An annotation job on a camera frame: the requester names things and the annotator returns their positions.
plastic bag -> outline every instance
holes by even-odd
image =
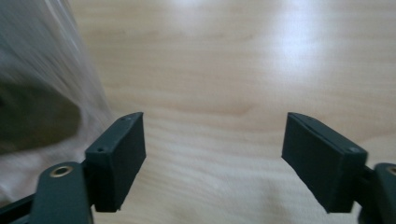
[[[82,161],[113,120],[66,1],[0,2],[0,201]]]

screw hole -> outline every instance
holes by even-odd
[[[61,177],[61,176],[70,174],[70,172],[72,172],[72,170],[73,170],[73,167],[71,167],[71,166],[61,166],[61,167],[54,169],[50,173],[50,176],[51,177]]]
[[[396,175],[396,166],[390,166],[388,167],[388,171],[393,174]]]

clear plastic wrap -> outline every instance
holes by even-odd
[[[112,116],[66,1],[0,2],[0,201],[84,149]]]

wooden table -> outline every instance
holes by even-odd
[[[97,223],[356,223],[280,159],[289,111],[396,162],[392,1],[71,6],[115,115],[145,112],[148,158]]]

wood grain surface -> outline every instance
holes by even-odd
[[[287,112],[396,162],[393,1],[89,1],[71,6],[117,117],[148,158],[97,223],[356,223],[280,159]]]

